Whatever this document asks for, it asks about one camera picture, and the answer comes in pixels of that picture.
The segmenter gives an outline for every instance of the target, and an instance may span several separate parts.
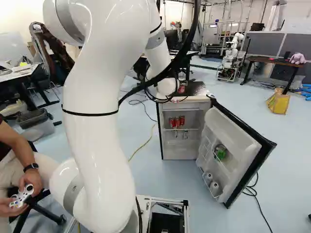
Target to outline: hand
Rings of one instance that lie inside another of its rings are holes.
[[[37,196],[42,190],[42,181],[37,169],[29,169],[26,173],[19,179],[19,190],[24,191],[26,184],[32,184],[34,186],[34,193],[32,197]]]
[[[16,201],[15,198],[0,198],[0,217],[15,217],[22,214],[28,207],[28,205],[24,204],[20,208],[9,207],[9,204],[13,201]]]
[[[290,63],[292,63],[292,64],[295,63],[296,65],[298,65],[298,64],[305,64],[305,63],[307,63],[307,61],[306,61],[305,56],[303,54],[296,53],[291,57]]]

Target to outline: mini fridge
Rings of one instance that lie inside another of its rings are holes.
[[[206,95],[202,82],[196,91],[157,103],[163,160],[195,160],[212,198],[230,208],[276,143]]]

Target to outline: floor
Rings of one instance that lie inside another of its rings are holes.
[[[204,63],[217,67],[216,62],[203,61],[198,57],[194,57],[192,62],[195,61],[199,65]],[[194,67],[191,70],[194,73],[190,78],[204,81],[219,103],[277,143],[259,171],[256,186],[262,211],[274,233],[311,233],[311,222],[307,218],[311,214],[311,158],[307,149],[311,132],[310,103],[302,97],[292,96],[287,114],[274,115],[265,105],[272,90],[240,86],[239,82],[216,81],[213,70]],[[135,83],[134,79],[126,77],[122,90],[130,89]],[[56,100],[53,93],[49,94],[49,98]],[[36,104],[40,102],[42,100],[36,98]],[[148,114],[156,119],[155,104],[146,101],[145,105]],[[62,119],[60,104],[47,109],[54,115],[55,121]],[[129,157],[148,139],[154,122],[146,116],[141,104],[130,105],[126,101],[120,107],[118,118],[122,149]],[[71,156],[64,125],[57,126],[53,135],[40,139],[35,146],[39,152],[59,162]],[[138,194],[190,201],[190,230],[193,233],[269,232],[253,197],[242,194],[227,210],[213,200],[194,161],[162,161],[157,127],[153,130],[152,140],[135,155],[130,167]]]

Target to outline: yellow cable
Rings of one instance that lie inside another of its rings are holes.
[[[141,148],[143,148],[144,146],[146,146],[147,145],[147,143],[148,142],[150,142],[150,140],[152,139],[152,136],[153,136],[153,131],[154,131],[154,127],[155,127],[156,125],[154,124],[153,125],[153,127],[151,128],[151,135],[150,135],[150,137],[149,137],[149,139],[144,143],[144,144],[142,144],[140,147],[138,147],[137,148],[137,150],[136,151],[134,151],[134,153],[131,155],[131,157],[129,158],[129,162],[131,161],[131,159],[134,157],[134,155],[141,149]],[[78,222],[78,233],[81,233],[81,228],[80,228],[80,223]]]
[[[141,148],[143,148],[144,146],[146,146],[147,143],[151,140],[151,138],[152,138],[152,136],[153,136],[153,131],[154,131],[154,127],[155,127],[155,126],[156,126],[156,125],[154,124],[153,127],[151,128],[151,135],[150,135],[149,139],[148,139],[144,144],[142,144],[140,147],[138,147],[136,151],[134,151],[134,153],[133,153],[133,154],[131,155],[131,157],[128,159],[129,162],[130,162],[131,159],[134,157],[134,155],[135,155]]]

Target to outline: trash can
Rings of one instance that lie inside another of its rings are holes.
[[[22,135],[32,142],[55,132],[50,114],[44,108],[18,115],[16,123],[24,130]]]

